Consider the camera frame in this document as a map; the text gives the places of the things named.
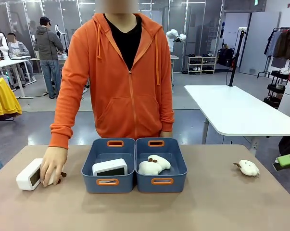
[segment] green object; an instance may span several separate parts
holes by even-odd
[[[281,167],[290,166],[290,154],[277,158]]]

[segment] person's right hand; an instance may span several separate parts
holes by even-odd
[[[67,156],[68,150],[65,148],[47,148],[40,167],[40,178],[44,187],[48,185],[54,169],[56,169],[56,175],[53,184],[57,184],[62,173],[63,165],[67,161]]]

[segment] yellow cloth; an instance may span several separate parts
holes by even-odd
[[[13,113],[22,114],[22,108],[4,78],[0,78],[0,116]]]

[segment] black t-shirt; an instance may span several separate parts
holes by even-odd
[[[113,39],[115,40],[121,55],[129,69],[131,70],[133,62],[139,48],[141,37],[141,17],[136,15],[137,25],[127,33],[120,31],[114,24],[112,24],[104,14],[108,25],[111,28]]]

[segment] person's left hand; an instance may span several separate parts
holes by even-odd
[[[160,137],[163,138],[168,138],[168,137],[172,137],[173,136],[173,132],[172,131],[161,131]]]

